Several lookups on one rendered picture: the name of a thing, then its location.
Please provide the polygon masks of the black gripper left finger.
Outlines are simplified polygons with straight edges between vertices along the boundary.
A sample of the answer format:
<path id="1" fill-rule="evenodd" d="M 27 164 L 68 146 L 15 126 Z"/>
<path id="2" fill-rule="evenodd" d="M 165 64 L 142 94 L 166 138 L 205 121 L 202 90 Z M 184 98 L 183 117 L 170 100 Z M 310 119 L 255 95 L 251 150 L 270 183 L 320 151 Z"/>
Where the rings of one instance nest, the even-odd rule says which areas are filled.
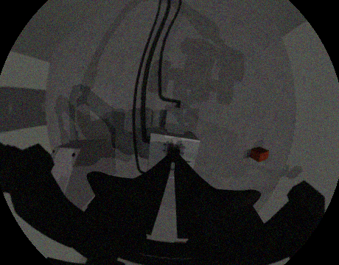
<path id="1" fill-rule="evenodd" d="M 172 153 L 138 177 L 114 177 L 102 172 L 90 172 L 87 180 L 95 195 L 107 198 L 125 207 L 142 211 L 146 235 L 151 235 L 164 189 L 172 167 Z"/>

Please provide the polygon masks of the brown cube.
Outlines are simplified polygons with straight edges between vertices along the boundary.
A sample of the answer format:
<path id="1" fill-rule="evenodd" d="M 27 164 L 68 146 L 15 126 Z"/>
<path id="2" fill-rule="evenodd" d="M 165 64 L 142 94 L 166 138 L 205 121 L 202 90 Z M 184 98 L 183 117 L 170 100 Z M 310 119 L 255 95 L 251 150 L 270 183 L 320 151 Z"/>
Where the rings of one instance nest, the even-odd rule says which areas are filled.
<path id="1" fill-rule="evenodd" d="M 268 159 L 269 152 L 269 150 L 263 149 L 263 147 L 256 147 L 250 151 L 250 157 L 260 163 Z"/>

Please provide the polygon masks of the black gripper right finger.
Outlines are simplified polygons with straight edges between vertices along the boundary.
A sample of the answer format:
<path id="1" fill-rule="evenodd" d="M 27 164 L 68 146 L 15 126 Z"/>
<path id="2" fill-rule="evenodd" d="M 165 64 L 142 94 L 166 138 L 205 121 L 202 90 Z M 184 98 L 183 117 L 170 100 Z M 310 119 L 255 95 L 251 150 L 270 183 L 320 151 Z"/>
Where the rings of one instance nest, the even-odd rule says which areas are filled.
<path id="1" fill-rule="evenodd" d="M 188 239 L 188 233 L 197 227 L 212 211 L 234 209 L 255 204 L 261 197 L 256 189 L 234 191 L 216 189 L 198 176 L 189 164 L 176 155 L 175 162 L 175 212 L 176 236 Z"/>

